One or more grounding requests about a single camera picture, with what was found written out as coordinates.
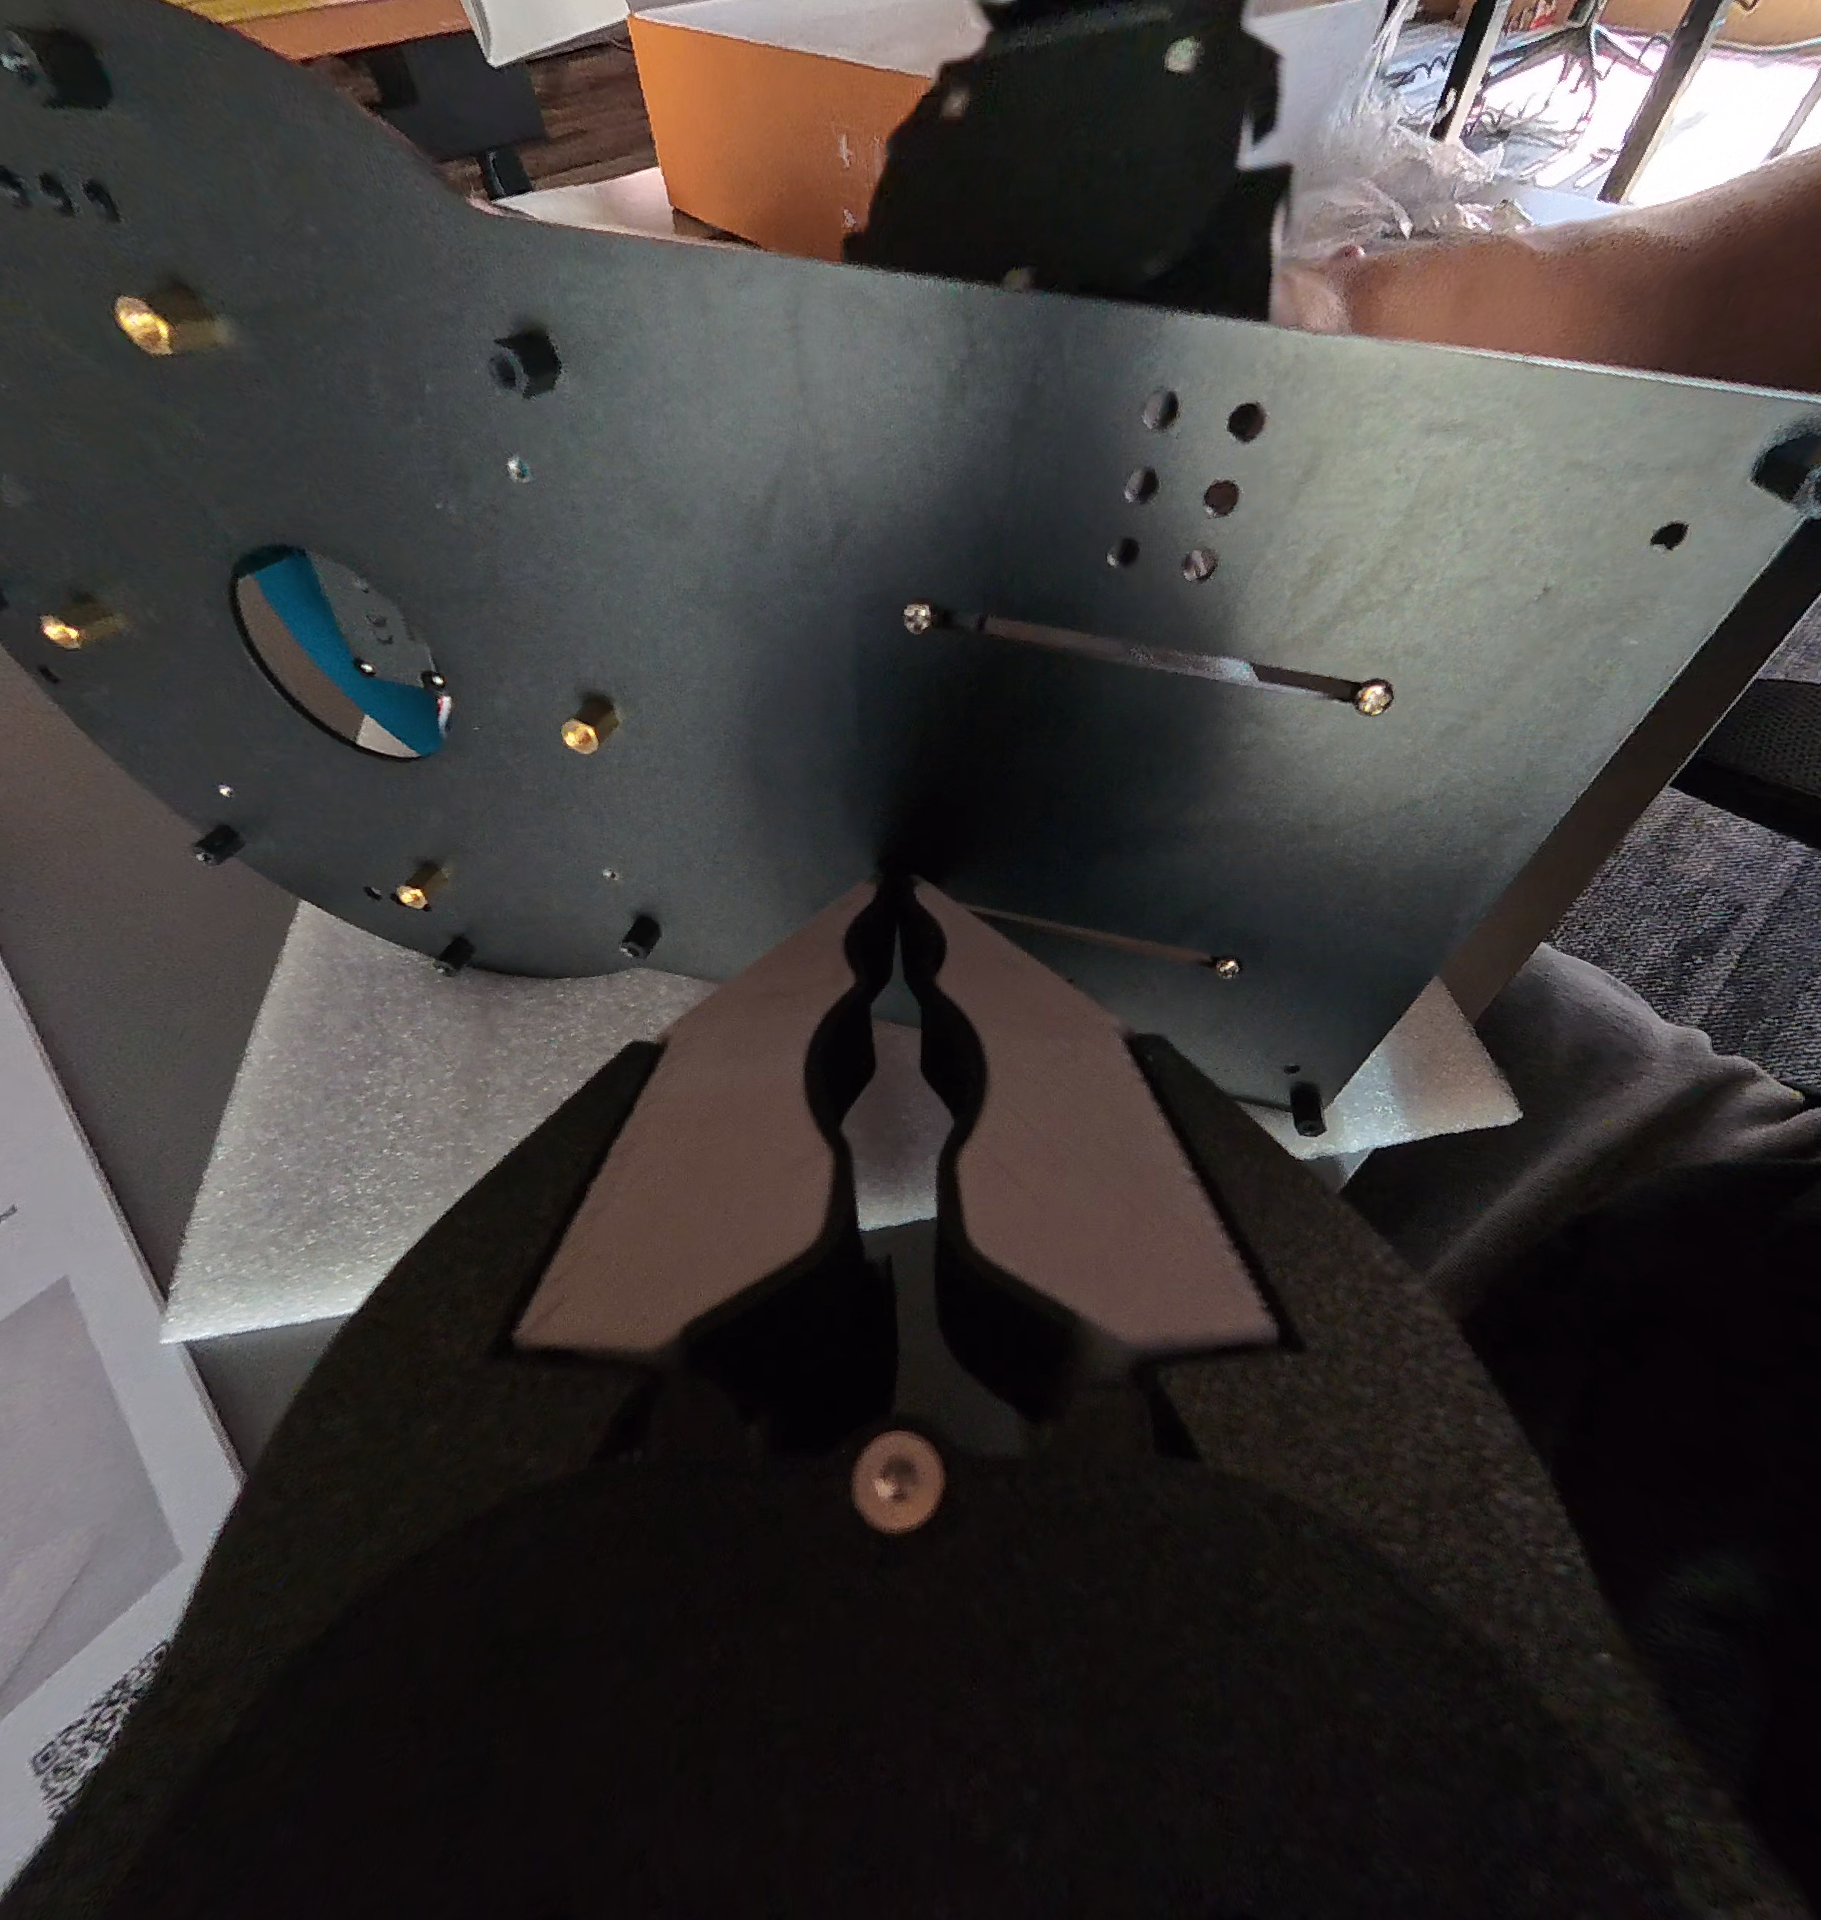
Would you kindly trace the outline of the person's grey pants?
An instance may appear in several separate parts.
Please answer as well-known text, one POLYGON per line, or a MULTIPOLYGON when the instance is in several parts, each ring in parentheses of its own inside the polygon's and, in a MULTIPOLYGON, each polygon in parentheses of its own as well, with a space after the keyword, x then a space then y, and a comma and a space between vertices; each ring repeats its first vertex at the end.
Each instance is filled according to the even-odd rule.
POLYGON ((1821 1093, 1541 948, 1475 1027, 1521 1117, 1376 1150, 1354 1208, 1456 1322, 1821 1281, 1821 1093))

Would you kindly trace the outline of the pile of clear plastic bags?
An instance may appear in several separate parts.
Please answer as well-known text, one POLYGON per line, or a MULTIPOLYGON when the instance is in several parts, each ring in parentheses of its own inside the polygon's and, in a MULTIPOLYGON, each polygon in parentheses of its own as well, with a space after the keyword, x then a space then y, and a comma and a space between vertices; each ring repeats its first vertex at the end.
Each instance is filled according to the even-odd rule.
POLYGON ((1292 169, 1266 317, 1316 335, 1376 332, 1381 312, 1461 267, 1462 252, 1500 249, 1532 228, 1489 161, 1361 98, 1311 138, 1292 169))

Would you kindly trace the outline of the person's right forearm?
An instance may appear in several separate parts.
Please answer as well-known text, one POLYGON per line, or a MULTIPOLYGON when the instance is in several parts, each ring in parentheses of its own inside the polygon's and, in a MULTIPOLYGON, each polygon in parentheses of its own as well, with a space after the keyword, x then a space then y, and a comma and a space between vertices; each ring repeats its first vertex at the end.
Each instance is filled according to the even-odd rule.
POLYGON ((1305 275, 1306 321, 1821 396, 1821 145, 1700 196, 1305 275))

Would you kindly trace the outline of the person's black clothing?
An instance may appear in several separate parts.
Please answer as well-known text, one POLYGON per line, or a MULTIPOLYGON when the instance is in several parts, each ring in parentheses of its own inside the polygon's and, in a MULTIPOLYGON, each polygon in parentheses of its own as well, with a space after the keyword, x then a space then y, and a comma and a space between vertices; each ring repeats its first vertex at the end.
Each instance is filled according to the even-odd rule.
POLYGON ((1597 1583, 1821 1916, 1821 1162, 1667 1172, 1468 1313, 1597 1583))

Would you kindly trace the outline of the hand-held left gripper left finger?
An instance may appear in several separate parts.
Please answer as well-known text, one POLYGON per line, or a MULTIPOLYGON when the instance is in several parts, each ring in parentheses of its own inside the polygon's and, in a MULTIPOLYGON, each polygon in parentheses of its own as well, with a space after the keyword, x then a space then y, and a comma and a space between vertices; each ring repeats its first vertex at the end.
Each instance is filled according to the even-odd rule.
POLYGON ((852 1231, 843 1122, 890 974, 893 899, 860 881, 683 1014, 513 1345, 662 1357, 852 1231))

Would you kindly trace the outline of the orange and white cardboard box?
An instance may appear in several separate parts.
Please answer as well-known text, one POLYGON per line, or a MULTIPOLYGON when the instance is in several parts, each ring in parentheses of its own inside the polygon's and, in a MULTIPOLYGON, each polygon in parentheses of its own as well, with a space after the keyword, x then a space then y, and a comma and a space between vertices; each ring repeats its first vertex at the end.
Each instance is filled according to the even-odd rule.
POLYGON ((839 262, 898 127, 980 50, 970 3, 692 3, 632 13, 668 201, 790 257, 839 262))

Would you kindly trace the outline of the white foam sheet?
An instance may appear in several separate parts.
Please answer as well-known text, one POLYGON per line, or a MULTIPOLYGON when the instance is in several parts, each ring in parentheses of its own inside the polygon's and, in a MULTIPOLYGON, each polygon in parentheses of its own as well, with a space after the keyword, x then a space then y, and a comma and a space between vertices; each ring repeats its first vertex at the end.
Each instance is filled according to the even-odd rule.
MULTIPOLYGON (((356 1313, 402 1253, 628 1043, 653 1043, 710 986, 653 969, 586 979, 440 974, 300 907, 210 1150, 163 1313, 186 1344, 356 1313)), ((856 1224, 934 1214, 949 1112, 918 1032, 874 1023, 874 1079, 848 1117, 856 1224)), ((1501 1130, 1521 1105, 1442 983, 1377 1043, 1319 1139, 1246 1112, 1300 1162, 1501 1130)))

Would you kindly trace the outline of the black metal rack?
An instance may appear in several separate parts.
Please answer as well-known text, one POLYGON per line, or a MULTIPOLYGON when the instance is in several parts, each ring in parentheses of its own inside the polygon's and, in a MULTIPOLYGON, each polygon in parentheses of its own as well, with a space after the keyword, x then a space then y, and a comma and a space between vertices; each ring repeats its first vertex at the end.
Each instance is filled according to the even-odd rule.
POLYGON ((1418 5, 1387 81, 1507 185, 1672 201, 1821 145, 1821 3, 1418 5))

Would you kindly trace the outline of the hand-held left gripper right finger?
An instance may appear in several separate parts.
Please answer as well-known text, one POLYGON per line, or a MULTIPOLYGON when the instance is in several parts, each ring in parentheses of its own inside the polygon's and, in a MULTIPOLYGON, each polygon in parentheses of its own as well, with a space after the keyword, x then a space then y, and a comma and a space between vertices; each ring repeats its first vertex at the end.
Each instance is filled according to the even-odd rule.
POLYGON ((963 1255, 1123 1354, 1280 1344, 1111 1014, 927 881, 903 896, 903 972, 963 1255))

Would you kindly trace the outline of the black office chair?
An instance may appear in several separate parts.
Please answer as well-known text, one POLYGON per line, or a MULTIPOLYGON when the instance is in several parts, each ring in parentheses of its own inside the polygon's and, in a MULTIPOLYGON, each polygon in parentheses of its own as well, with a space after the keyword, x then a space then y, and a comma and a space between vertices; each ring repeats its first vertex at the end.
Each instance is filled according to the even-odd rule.
POLYGON ((1821 853, 1821 684, 1754 679, 1671 786, 1821 853))

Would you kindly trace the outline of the printed instruction manual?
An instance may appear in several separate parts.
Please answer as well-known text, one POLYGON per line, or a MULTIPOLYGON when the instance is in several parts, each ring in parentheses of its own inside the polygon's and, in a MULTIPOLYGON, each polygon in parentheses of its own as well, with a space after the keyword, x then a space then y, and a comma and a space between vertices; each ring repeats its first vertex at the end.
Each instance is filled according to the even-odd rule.
POLYGON ((0 1897, 154 1681, 239 1486, 0 958, 0 1897))

